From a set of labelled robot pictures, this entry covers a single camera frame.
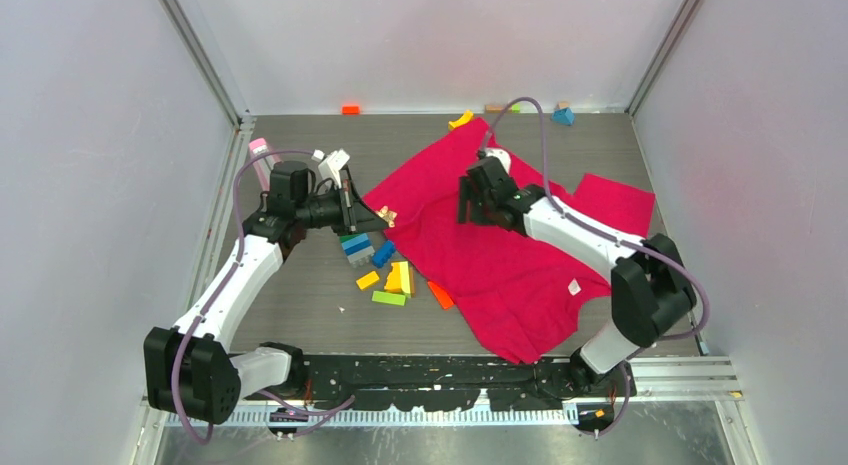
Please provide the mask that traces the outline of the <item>red maple leaf brooch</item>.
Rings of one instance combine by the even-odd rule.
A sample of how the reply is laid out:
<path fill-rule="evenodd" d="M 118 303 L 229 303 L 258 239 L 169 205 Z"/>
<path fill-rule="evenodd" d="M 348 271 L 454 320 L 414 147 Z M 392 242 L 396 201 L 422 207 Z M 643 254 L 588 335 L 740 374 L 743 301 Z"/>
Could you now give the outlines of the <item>red maple leaf brooch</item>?
<path fill-rule="evenodd" d="M 377 211 L 377 215 L 388 224 L 389 228 L 394 228 L 396 226 L 397 213 L 391 210 L 388 206 L 380 208 Z"/>

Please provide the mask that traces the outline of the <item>red t-shirt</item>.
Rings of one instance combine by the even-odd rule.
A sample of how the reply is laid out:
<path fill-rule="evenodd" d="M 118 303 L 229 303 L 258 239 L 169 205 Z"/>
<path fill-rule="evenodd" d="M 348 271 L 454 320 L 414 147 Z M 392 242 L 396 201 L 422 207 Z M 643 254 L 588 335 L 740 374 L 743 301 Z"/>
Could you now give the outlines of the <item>red t-shirt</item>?
<path fill-rule="evenodd" d="M 459 178 L 488 129 L 476 118 L 449 132 L 364 200 L 395 213 L 387 238 L 454 300 L 486 350 L 532 363 L 575 333 L 581 307 L 609 295 L 610 286 L 551 245 L 497 226 L 458 223 Z"/>

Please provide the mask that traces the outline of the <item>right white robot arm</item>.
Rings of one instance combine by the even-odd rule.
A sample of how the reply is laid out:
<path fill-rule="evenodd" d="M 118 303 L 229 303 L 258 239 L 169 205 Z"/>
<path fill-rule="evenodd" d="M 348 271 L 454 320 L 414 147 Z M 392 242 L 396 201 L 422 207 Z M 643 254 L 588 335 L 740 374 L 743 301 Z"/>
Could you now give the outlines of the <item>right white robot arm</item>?
<path fill-rule="evenodd" d="M 459 178 L 458 220 L 495 225 L 577 259 L 611 287 L 611 317 L 567 365 L 574 388 L 596 395 L 611 371 L 666 338 L 706 298 L 676 244 L 656 234 L 627 234 L 554 197 L 548 185 L 517 185 L 501 152 L 482 152 Z"/>

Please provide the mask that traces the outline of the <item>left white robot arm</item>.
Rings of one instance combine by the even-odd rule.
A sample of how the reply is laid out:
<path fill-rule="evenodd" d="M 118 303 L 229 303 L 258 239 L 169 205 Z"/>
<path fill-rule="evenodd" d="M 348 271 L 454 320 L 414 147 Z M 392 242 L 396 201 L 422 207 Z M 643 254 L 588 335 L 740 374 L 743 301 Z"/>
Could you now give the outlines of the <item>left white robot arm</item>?
<path fill-rule="evenodd" d="M 302 350 L 265 342 L 234 355 L 235 332 L 308 231 L 328 228 L 345 236 L 387 227 L 363 201 L 340 156 L 324 158 L 315 169 L 295 160 L 276 163 L 258 208 L 240 222 L 227 264 L 171 327 L 154 327 L 145 337 L 149 404 L 186 420 L 220 425 L 239 400 L 260 391 L 298 397 L 307 383 Z"/>

